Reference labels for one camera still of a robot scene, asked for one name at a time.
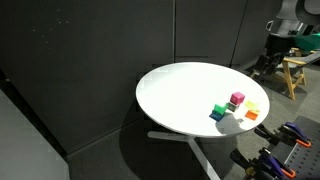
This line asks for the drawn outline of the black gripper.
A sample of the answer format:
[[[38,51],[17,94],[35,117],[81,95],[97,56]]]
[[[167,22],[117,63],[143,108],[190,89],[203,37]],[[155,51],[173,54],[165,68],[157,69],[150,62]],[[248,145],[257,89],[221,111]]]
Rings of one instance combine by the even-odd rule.
[[[274,34],[269,34],[265,44],[267,55],[277,53],[287,53],[295,45],[292,37],[282,37]],[[256,64],[253,66],[253,75],[260,75],[266,66],[269,64],[269,57],[260,55]]]

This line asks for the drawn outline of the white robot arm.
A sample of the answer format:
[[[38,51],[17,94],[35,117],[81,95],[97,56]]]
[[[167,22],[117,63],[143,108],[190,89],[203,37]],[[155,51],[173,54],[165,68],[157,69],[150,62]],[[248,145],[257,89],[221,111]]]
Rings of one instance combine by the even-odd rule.
[[[304,51],[319,48],[320,36],[313,29],[320,25],[319,11],[307,9],[307,0],[283,0],[276,18],[269,21],[265,50],[252,66],[252,75],[271,74],[293,47]]]

